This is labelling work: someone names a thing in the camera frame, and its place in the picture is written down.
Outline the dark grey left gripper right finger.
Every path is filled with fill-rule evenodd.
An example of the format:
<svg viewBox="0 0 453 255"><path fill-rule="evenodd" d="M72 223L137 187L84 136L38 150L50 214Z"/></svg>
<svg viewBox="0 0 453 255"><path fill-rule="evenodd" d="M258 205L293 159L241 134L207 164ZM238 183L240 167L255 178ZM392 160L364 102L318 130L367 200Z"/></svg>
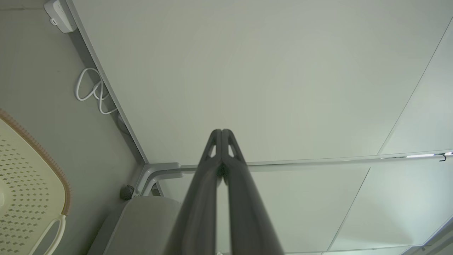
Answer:
<svg viewBox="0 0 453 255"><path fill-rule="evenodd" d="M284 254L245 158L229 129L222 130L222 173L228 186L231 254Z"/></svg>

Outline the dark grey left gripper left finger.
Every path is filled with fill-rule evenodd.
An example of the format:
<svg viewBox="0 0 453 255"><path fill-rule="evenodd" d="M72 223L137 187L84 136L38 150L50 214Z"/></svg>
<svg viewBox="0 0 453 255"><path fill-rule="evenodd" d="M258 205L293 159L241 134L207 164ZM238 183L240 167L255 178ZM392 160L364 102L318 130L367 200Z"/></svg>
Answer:
<svg viewBox="0 0 453 255"><path fill-rule="evenodd" d="M165 255L215 255L217 170L222 131L211 132L164 249Z"/></svg>

